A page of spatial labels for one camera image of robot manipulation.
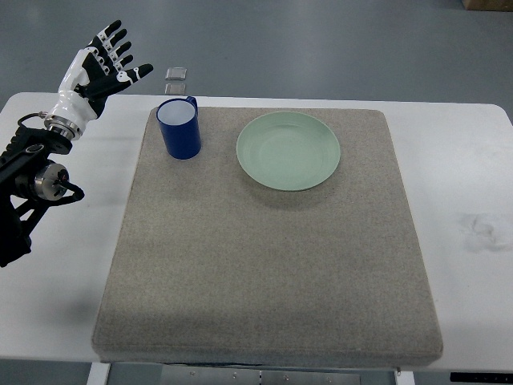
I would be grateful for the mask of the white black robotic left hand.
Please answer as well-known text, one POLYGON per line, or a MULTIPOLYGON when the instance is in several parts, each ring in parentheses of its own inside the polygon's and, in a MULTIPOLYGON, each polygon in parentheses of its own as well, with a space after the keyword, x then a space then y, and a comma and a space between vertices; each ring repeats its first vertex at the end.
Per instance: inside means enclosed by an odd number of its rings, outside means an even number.
POLYGON ((126 90, 153 71, 149 63, 129 69, 131 42, 122 22, 114 21, 74 57, 59 85, 58 101, 44 118, 45 128, 78 140, 103 113, 107 98, 126 90))

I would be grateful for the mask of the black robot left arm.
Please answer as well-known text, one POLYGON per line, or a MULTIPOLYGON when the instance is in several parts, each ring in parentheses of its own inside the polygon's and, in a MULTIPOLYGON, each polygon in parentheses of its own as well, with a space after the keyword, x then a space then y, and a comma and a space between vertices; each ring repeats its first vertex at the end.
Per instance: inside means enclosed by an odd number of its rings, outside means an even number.
POLYGON ((50 155, 67 155, 71 139, 61 128, 29 128, 25 121, 43 118, 33 112, 18 120, 18 128, 1 154, 1 267, 31 252, 30 234, 51 207, 84 198, 67 169, 50 155))

